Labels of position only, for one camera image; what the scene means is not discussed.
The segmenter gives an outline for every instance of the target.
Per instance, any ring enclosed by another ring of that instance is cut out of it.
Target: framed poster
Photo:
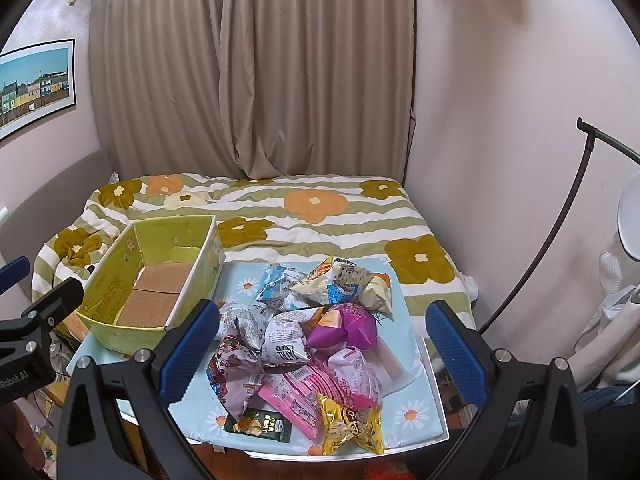
[[[0,140],[76,104],[76,40],[48,41],[0,56]]]

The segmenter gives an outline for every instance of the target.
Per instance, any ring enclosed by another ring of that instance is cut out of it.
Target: dark green snack packet
[[[278,412],[253,408],[244,410],[239,422],[228,416],[224,430],[229,433],[241,433],[285,443],[291,439],[291,423],[284,416]]]

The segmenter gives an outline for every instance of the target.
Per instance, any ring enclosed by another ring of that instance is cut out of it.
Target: blue gripper pad
[[[0,294],[4,294],[12,286],[29,275],[31,266],[26,256],[19,256],[0,269]]]
[[[156,346],[151,380],[165,406],[182,399],[219,325],[216,304],[200,300],[187,319],[169,330]]]
[[[445,301],[431,303],[424,317],[427,334],[442,357],[460,395],[480,410],[488,396],[486,365],[490,364],[483,365],[481,359],[486,356],[478,356],[472,347],[482,354],[488,351],[487,355],[490,355],[491,349],[478,332],[464,326]],[[476,337],[479,342],[469,341]]]

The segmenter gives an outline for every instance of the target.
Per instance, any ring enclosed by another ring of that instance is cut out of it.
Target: green striped bedding
[[[69,276],[82,282],[124,227],[135,219],[214,214],[226,260],[248,262],[382,258],[394,268],[415,327],[444,299],[474,327],[453,261],[395,181],[361,176],[268,180],[197,174],[144,176],[96,190],[82,216],[47,242],[34,264],[33,299]]]

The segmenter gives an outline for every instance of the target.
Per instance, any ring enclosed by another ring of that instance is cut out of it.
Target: light blue tablecloth
[[[377,258],[361,258],[353,261],[357,265],[373,272],[382,272],[390,276],[394,311],[393,320],[383,319],[378,325],[378,335],[392,349],[404,368],[416,377],[413,383],[396,393],[389,394],[383,399],[382,435],[385,448],[394,449],[412,446],[439,436],[444,430],[438,417],[434,393],[431,391],[430,382],[420,358],[414,329],[396,274],[386,261]],[[297,262],[291,264],[283,263],[283,265],[309,272],[317,263]],[[257,287],[267,266],[267,264],[245,262],[225,264],[213,299],[215,301],[225,301],[226,303],[250,303],[258,293]],[[169,411],[185,436],[200,442],[209,442],[216,446],[262,453],[286,455],[317,453],[317,445],[321,441],[310,441],[296,427],[293,427],[289,444],[223,431],[222,425],[224,424],[226,411],[213,393],[206,373],[207,364],[217,345],[217,342],[212,343],[181,402],[172,404],[169,407]],[[76,359],[82,355],[91,355],[98,364],[124,360],[121,354],[107,350],[92,334],[89,334],[68,366],[69,373],[73,371]],[[118,405],[123,413],[134,416],[127,401],[121,400]],[[252,401],[251,406],[272,409],[257,396]],[[357,447],[354,442],[347,443],[338,453],[348,455],[370,454]]]

